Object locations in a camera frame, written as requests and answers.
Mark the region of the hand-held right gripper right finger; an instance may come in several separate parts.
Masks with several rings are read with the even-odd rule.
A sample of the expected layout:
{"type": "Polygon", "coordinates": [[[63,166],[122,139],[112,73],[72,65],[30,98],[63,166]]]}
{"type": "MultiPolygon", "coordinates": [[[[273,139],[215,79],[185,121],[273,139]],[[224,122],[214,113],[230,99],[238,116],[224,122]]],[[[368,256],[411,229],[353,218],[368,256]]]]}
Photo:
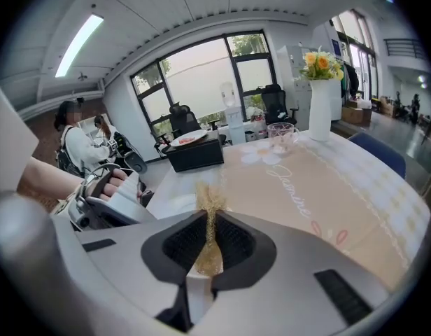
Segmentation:
{"type": "Polygon", "coordinates": [[[375,310],[389,292],[379,278],[308,232],[233,212],[276,245],[271,269],[250,288],[219,292],[197,336],[331,336],[348,325],[316,278],[335,271],[375,310]]]}

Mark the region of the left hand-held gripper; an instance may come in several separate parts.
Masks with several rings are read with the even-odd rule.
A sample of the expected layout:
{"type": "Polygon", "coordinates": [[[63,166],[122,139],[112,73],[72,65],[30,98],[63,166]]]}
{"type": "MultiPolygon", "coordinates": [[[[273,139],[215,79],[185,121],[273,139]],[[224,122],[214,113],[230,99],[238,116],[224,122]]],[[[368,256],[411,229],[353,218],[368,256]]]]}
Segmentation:
{"type": "Polygon", "coordinates": [[[155,220],[154,215],[141,203],[141,196],[138,195],[141,179],[135,171],[128,172],[128,177],[108,200],[101,198],[105,186],[113,177],[113,172],[105,172],[102,177],[91,182],[90,192],[87,188],[80,188],[69,200],[66,216],[75,228],[100,230],[155,220]]]}

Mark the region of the white plate with red stain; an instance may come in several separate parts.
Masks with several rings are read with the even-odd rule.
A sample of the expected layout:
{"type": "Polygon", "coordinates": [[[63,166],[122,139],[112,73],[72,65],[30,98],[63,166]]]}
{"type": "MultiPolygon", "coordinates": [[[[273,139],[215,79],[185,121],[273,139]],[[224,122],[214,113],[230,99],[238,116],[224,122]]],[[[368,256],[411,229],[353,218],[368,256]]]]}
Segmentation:
{"type": "Polygon", "coordinates": [[[185,146],[188,144],[191,144],[193,142],[196,142],[200,139],[203,139],[208,132],[205,129],[198,129],[192,132],[188,132],[186,134],[183,134],[177,138],[175,138],[171,143],[170,146],[174,148],[178,148],[180,146],[185,146]]]}

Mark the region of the person's left hand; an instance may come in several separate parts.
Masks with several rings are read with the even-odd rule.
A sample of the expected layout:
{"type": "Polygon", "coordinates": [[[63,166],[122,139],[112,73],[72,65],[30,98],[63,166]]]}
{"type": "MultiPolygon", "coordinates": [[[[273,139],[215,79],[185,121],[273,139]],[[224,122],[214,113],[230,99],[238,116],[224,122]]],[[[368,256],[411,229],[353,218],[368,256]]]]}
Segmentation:
{"type": "Polygon", "coordinates": [[[115,168],[105,180],[105,184],[96,187],[93,193],[95,193],[99,199],[109,201],[127,178],[128,175],[123,170],[115,168]]]}

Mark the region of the beige checked tablecloth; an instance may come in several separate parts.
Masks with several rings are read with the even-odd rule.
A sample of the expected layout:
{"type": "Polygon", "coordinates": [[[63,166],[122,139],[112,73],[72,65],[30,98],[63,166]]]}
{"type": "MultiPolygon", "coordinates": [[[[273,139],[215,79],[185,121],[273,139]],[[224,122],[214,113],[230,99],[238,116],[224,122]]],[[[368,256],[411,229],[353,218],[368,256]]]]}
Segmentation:
{"type": "Polygon", "coordinates": [[[164,218],[167,202],[219,186],[230,211],[310,232],[396,288],[428,228],[424,199],[371,153],[337,134],[325,142],[307,133],[287,155],[267,140],[224,149],[224,163],[164,177],[148,210],[164,218]]]}

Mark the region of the black office chair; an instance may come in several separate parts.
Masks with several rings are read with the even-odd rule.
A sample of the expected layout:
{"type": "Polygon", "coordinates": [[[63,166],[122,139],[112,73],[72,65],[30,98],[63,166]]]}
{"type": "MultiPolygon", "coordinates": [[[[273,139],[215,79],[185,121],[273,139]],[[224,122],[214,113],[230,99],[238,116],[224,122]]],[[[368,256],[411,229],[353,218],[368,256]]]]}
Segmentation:
{"type": "Polygon", "coordinates": [[[265,122],[266,125],[274,123],[291,123],[297,124],[295,118],[296,108],[290,109],[288,113],[286,107],[286,94],[278,84],[267,85],[261,94],[262,101],[265,105],[265,122]]]}
{"type": "Polygon", "coordinates": [[[200,129],[201,126],[190,107],[177,102],[169,108],[168,115],[161,117],[160,121],[153,125],[154,147],[158,153],[165,154],[172,140],[200,129]]]}

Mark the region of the clear glass cup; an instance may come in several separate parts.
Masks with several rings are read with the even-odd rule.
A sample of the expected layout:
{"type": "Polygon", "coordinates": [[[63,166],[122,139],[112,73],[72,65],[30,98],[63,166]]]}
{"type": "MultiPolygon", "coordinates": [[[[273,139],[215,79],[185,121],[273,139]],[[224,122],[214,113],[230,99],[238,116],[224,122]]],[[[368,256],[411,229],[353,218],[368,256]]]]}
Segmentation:
{"type": "Polygon", "coordinates": [[[299,139],[299,130],[291,123],[277,122],[268,125],[270,149],[277,155],[287,155],[299,139]]]}

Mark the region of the blue chair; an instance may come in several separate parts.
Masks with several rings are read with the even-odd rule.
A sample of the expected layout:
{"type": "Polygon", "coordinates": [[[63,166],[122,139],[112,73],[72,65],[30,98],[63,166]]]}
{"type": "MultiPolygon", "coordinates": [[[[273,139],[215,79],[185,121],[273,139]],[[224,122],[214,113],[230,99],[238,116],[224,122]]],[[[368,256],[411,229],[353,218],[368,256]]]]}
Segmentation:
{"type": "Polygon", "coordinates": [[[367,152],[371,153],[374,157],[378,158],[390,167],[403,179],[405,178],[407,168],[406,162],[402,155],[400,155],[396,150],[364,132],[358,132],[349,137],[348,140],[365,149],[367,152]]]}

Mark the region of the white plastic bags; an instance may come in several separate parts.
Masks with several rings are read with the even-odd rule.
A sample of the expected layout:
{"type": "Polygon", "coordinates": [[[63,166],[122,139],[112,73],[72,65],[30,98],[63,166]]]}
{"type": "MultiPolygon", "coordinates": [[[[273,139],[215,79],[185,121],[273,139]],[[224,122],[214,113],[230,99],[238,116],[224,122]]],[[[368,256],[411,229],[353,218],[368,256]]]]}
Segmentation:
{"type": "Polygon", "coordinates": [[[267,130],[264,111],[258,107],[250,106],[246,109],[246,116],[251,121],[253,129],[257,133],[267,130]]]}

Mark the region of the water dispenser bottle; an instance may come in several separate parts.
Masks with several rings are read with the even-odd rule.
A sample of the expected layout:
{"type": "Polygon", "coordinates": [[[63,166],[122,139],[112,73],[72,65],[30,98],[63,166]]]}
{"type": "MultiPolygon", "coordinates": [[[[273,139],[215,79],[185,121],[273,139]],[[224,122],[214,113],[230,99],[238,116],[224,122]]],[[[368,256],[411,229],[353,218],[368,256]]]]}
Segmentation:
{"type": "Polygon", "coordinates": [[[220,85],[220,92],[222,95],[222,101],[227,108],[235,105],[236,97],[234,93],[233,84],[229,81],[224,82],[220,85]]]}

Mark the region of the long ceiling light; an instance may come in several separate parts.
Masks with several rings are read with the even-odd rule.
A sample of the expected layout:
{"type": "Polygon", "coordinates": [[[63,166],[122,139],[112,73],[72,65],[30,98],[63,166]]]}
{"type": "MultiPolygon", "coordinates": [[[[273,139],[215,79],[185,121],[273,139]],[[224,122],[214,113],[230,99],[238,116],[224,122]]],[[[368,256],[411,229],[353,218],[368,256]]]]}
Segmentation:
{"type": "Polygon", "coordinates": [[[104,19],[98,15],[91,14],[89,18],[83,23],[82,27],[78,30],[73,40],[69,44],[63,58],[57,68],[55,78],[63,78],[67,75],[76,56],[85,45],[89,37],[95,30],[102,24],[104,19]]]}

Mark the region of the cardboard box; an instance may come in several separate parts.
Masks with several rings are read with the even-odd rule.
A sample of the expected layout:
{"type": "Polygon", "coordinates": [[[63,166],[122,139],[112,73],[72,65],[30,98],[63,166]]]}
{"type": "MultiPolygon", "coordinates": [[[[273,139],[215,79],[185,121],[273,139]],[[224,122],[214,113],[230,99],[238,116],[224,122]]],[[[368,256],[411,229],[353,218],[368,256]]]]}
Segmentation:
{"type": "Polygon", "coordinates": [[[371,109],[343,107],[341,111],[341,119],[354,125],[369,125],[371,116],[371,109]]]}

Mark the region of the clothes rack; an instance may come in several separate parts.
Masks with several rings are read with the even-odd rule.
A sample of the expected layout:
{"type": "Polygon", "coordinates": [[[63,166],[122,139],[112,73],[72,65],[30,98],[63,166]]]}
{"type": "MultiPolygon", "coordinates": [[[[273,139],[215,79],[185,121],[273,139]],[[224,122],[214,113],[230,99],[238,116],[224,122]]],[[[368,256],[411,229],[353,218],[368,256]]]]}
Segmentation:
{"type": "Polygon", "coordinates": [[[354,97],[358,92],[359,88],[359,80],[358,75],[353,66],[348,64],[347,62],[341,63],[341,69],[344,73],[344,77],[341,80],[341,93],[344,99],[349,99],[350,97],[354,97]]]}

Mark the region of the yellow flower bouquet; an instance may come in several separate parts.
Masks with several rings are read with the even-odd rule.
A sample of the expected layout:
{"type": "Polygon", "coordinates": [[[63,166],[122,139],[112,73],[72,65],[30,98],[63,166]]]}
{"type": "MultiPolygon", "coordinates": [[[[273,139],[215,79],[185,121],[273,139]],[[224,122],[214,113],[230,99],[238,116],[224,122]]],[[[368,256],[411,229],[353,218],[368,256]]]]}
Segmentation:
{"type": "Polygon", "coordinates": [[[329,52],[324,52],[319,48],[317,51],[304,53],[303,58],[305,65],[300,70],[300,76],[308,81],[331,79],[341,81],[344,77],[341,63],[329,52]]]}

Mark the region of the black balcony railing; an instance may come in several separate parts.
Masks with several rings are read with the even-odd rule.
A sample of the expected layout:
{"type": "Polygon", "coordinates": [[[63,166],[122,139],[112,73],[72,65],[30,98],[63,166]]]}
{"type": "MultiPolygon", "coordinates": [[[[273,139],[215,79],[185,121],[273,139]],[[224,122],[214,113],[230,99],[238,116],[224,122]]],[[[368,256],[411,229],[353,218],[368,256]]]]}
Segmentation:
{"type": "Polygon", "coordinates": [[[388,56],[411,57],[426,60],[421,42],[411,38],[388,38],[384,40],[388,56]]]}

